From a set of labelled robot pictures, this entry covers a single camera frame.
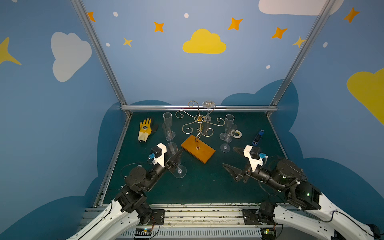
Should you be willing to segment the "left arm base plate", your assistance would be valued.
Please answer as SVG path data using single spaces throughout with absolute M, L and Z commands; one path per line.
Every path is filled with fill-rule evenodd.
M 159 224 L 160 226 L 163 226 L 165 221 L 165 212 L 166 211 L 164 209 L 152 210 L 149 217 L 141 219 L 141 225 L 152 226 L 153 224 Z

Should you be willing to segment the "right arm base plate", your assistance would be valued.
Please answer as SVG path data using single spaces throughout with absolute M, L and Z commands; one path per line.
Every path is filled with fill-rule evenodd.
M 245 225 L 274 225 L 274 214 L 266 210 L 243 209 Z

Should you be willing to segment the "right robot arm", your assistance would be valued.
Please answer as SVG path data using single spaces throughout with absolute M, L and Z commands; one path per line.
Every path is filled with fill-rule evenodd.
M 331 202 L 324 193 L 307 180 L 303 170 L 288 159 L 280 159 L 272 171 L 264 167 L 268 156 L 259 147 L 247 145 L 235 148 L 248 160 L 244 170 L 224 164 L 235 182 L 256 180 L 273 190 L 284 193 L 288 203 L 305 212 L 301 215 L 276 203 L 263 202 L 251 216 L 244 215 L 247 224 L 258 221 L 267 225 L 288 226 L 318 240 L 379 240 L 380 228 L 354 219 Z

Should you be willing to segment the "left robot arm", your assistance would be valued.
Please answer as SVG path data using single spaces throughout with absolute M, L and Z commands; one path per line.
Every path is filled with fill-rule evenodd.
M 174 172 L 181 161 L 183 150 L 173 156 L 165 154 L 163 166 L 155 164 L 151 170 L 136 167 L 126 177 L 126 184 L 105 210 L 95 217 L 70 240 L 115 240 L 127 229 L 150 221 L 153 210 L 146 193 L 166 172 Z

